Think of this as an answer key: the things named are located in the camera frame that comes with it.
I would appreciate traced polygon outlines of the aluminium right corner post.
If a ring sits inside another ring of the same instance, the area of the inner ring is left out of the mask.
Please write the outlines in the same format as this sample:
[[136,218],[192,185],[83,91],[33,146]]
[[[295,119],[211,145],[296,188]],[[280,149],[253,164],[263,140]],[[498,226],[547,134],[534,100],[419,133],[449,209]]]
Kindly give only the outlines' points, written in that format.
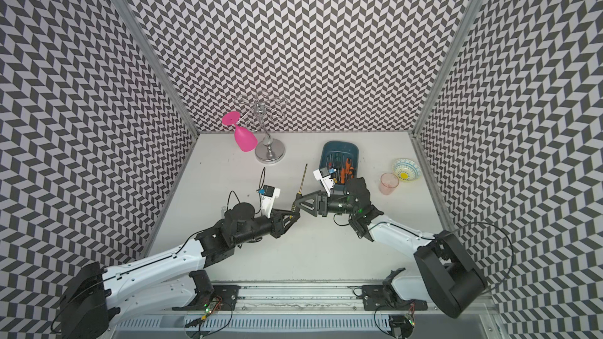
[[459,28],[452,39],[441,68],[436,75],[433,86],[426,97],[425,104],[411,131],[413,137],[418,137],[422,132],[423,127],[426,125],[484,1],[485,0],[469,0],[467,8],[459,23]]

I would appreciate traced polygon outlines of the pink plastic wine glass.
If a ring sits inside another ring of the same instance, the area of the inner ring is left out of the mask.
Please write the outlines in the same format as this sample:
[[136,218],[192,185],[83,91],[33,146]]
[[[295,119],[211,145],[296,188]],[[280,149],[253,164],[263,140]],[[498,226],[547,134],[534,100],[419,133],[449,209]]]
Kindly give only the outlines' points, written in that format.
[[238,111],[231,111],[222,117],[224,126],[233,126],[235,142],[242,152],[254,151],[258,145],[258,139],[250,130],[239,125],[242,115]]

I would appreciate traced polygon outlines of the aluminium left corner post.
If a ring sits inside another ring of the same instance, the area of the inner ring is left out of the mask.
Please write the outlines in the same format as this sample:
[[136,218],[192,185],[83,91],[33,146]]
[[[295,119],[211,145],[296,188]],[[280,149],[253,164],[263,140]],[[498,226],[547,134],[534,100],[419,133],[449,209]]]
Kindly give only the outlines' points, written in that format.
[[158,78],[163,90],[166,95],[168,95],[171,103],[174,105],[176,111],[184,120],[187,128],[193,133],[193,137],[196,139],[199,136],[199,131],[196,128],[196,124],[193,121],[193,118],[190,116],[188,109],[185,107],[182,99],[180,98],[174,84],[171,82],[171,79],[168,77],[163,65],[160,62],[160,59],[155,53],[155,50],[152,48],[149,40],[147,39],[141,25],[138,22],[138,19],[135,17],[133,11],[128,5],[126,0],[110,0],[113,6],[116,8],[120,18],[123,23],[126,25],[127,30],[133,36],[136,44],[138,44],[139,49],[141,50],[144,58],[149,63],[152,71],[154,72],[156,78]]

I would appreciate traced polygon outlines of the pink transparent plastic cup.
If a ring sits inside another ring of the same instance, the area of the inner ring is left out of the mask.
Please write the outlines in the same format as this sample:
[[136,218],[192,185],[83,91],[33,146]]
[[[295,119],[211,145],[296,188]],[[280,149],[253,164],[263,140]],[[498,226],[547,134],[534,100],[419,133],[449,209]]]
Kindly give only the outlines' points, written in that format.
[[400,180],[397,175],[393,173],[384,173],[380,177],[378,189],[383,195],[389,196],[396,190],[399,183]]

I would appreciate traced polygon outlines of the patterned ceramic bowl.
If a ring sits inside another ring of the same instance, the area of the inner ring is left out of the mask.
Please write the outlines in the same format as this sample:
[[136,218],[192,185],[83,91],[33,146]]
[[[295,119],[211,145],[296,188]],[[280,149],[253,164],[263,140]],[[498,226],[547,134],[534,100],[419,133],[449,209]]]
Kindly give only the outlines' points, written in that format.
[[416,161],[413,159],[397,159],[393,164],[393,173],[397,178],[404,182],[418,180],[422,177],[422,170]]

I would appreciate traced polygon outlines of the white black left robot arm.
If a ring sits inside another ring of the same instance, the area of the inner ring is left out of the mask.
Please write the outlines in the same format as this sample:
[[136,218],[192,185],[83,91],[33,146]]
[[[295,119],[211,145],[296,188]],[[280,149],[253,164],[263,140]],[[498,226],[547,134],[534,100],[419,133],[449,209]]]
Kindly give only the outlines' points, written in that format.
[[207,268],[231,257],[237,246],[267,235],[278,239],[299,218],[278,209],[265,216],[238,203],[171,250],[108,268],[89,263],[68,281],[51,331],[62,338],[99,338],[124,320],[199,304],[210,296]]

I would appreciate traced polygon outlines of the chrome glass holder stand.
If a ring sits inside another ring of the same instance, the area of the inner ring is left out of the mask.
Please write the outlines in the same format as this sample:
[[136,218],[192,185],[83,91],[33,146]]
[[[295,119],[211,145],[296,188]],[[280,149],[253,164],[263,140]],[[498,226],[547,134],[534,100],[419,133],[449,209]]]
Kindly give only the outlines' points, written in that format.
[[236,102],[243,109],[240,119],[243,120],[249,114],[252,114],[257,119],[260,130],[264,134],[263,140],[258,143],[254,150],[256,159],[265,165],[279,163],[285,156],[285,145],[271,135],[267,128],[267,119],[274,100],[265,98],[261,94],[253,94],[251,96],[240,95],[236,98]]

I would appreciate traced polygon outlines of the aluminium corner post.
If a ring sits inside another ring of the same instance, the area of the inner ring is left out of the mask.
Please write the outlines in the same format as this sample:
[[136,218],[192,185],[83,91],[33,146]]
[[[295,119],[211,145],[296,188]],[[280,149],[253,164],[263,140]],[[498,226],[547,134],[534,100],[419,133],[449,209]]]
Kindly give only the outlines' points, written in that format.
[[110,0],[113,6],[116,8],[120,18],[123,23],[126,25],[127,30],[133,36],[136,44],[138,44],[139,49],[141,50],[144,58],[149,63],[152,71],[154,72],[156,78],[158,78],[163,90],[166,95],[168,95],[171,103],[174,105],[176,111],[184,120],[187,128],[193,133],[193,137],[196,139],[199,136],[199,131],[196,128],[196,124],[193,121],[193,118],[190,116],[188,109],[185,107],[182,99],[180,98],[174,84],[171,82],[171,79],[168,77],[163,65],[160,62],[160,59],[155,53],[155,50],[152,48],[149,40],[147,39],[141,25],[138,22],[138,19],[135,17],[133,11],[128,5],[126,0]]
[[433,86],[426,97],[425,104],[411,131],[413,137],[418,137],[422,132],[423,127],[426,125],[484,1],[485,0],[469,0],[467,8],[459,23],[459,28],[452,39],[441,68],[436,75]]

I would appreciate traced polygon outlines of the black yellow small screwdriver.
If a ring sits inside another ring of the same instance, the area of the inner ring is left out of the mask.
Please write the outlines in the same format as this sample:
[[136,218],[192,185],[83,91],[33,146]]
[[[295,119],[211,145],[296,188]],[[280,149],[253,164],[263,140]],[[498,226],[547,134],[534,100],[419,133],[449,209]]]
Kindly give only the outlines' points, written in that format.
[[304,185],[304,182],[305,182],[305,179],[306,179],[306,173],[307,173],[307,169],[308,169],[308,164],[306,164],[306,165],[305,165],[305,167],[304,167],[304,171],[303,171],[303,175],[302,175],[301,183],[300,183],[300,186],[299,186],[298,192],[297,192],[297,194],[296,194],[296,196],[295,196],[294,203],[292,204],[292,207],[291,207],[291,211],[292,211],[293,213],[298,213],[298,211],[299,211],[299,209],[298,209],[298,207],[296,206],[296,203],[295,203],[295,202],[297,201],[297,199],[299,199],[299,198],[301,198],[301,197],[302,197],[302,190],[303,190],[303,185]]

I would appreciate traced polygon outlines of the orange black handle screwdriver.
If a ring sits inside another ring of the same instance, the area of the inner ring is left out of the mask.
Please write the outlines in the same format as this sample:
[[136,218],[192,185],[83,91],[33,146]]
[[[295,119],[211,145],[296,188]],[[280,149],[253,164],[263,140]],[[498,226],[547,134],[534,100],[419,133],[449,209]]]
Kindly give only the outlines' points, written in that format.
[[355,169],[350,158],[345,159],[345,164],[342,168],[342,183],[345,184],[348,180],[354,178]]

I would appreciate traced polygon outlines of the teal plastic storage box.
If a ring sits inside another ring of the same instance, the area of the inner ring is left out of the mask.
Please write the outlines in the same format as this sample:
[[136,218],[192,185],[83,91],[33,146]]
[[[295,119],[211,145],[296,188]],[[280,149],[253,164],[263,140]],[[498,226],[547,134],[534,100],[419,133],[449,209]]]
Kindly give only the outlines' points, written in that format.
[[359,163],[359,148],[356,144],[345,141],[328,141],[320,157],[319,168],[334,170],[336,185],[345,183],[357,176]]

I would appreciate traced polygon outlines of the green black handle screwdriver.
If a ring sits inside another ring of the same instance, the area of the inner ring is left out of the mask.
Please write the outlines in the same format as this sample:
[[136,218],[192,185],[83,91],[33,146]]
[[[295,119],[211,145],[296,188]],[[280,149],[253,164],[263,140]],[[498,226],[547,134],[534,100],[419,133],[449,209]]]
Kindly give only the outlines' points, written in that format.
[[333,168],[336,170],[339,170],[341,168],[341,160],[340,160],[339,153],[337,153],[337,152],[333,153],[332,164],[333,164]]

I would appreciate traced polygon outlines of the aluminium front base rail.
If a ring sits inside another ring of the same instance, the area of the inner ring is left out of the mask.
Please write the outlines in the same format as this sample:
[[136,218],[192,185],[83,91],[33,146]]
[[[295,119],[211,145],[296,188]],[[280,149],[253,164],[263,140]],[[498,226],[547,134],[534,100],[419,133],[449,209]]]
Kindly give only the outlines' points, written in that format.
[[425,299],[388,298],[382,284],[230,282],[215,287],[220,308],[146,313],[108,338],[343,337],[505,338],[493,303],[478,298],[457,319]]

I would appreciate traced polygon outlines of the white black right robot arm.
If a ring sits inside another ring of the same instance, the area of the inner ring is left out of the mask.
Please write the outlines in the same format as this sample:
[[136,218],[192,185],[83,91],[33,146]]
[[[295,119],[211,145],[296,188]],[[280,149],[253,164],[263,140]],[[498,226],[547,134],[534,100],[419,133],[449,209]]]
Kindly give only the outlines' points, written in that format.
[[348,217],[361,239],[381,243],[416,262],[418,276],[403,276],[403,268],[390,273],[384,290],[391,301],[432,301],[441,312],[458,318],[488,286],[483,271],[458,237],[449,231],[422,232],[400,224],[376,208],[364,178],[345,183],[339,191],[315,191],[299,195],[295,207],[313,215],[330,213]]

